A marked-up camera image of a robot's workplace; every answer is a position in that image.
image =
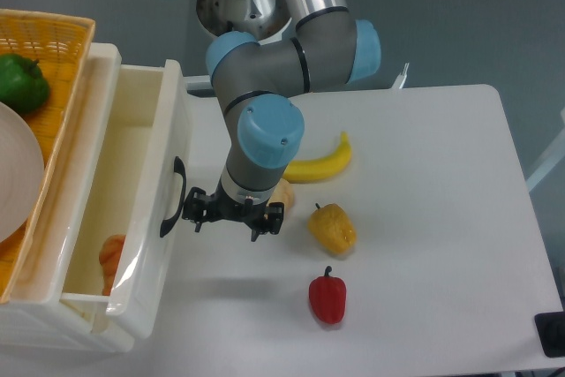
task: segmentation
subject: gray wall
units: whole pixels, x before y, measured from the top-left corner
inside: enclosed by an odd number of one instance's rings
[[[195,0],[0,0],[0,7],[96,20],[96,41],[118,46],[126,64],[176,59],[185,75],[206,72],[209,39]],[[487,83],[504,104],[520,162],[529,169],[563,127],[563,0],[348,0],[379,29],[383,65],[350,88],[389,87],[411,62],[408,87]],[[565,164],[532,194],[552,262],[565,262]]]

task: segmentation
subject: orange basket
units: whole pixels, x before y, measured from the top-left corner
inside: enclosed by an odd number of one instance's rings
[[[39,141],[45,172],[38,200],[26,223],[0,243],[0,304],[8,302],[32,244],[93,37],[91,19],[0,9],[0,55],[17,53],[38,59],[51,88],[45,105],[23,116]]]

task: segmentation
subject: pepper stem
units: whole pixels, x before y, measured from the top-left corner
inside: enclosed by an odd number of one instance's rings
[[[28,71],[31,71],[33,68],[35,68],[38,63],[39,63],[39,59],[35,59],[35,60],[29,65],[29,70],[28,70]]]

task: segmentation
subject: drawer handle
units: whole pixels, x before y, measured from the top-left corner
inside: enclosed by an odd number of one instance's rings
[[[178,218],[180,217],[180,213],[183,211],[183,204],[185,203],[186,170],[185,170],[185,165],[183,164],[183,160],[180,159],[178,156],[175,156],[175,164],[173,167],[173,171],[175,171],[177,174],[180,175],[180,177],[183,178],[183,188],[180,192],[180,200],[178,201],[177,212],[173,216],[171,216],[171,218],[162,220],[161,230],[159,232],[160,238],[164,238],[170,233],[171,230],[173,230],[173,227],[175,226],[175,224],[178,221]]]

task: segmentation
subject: banana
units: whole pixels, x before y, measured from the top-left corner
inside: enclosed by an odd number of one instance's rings
[[[351,160],[347,132],[341,133],[340,144],[330,155],[305,161],[291,161],[282,178],[291,183],[309,183],[332,177],[345,170]]]

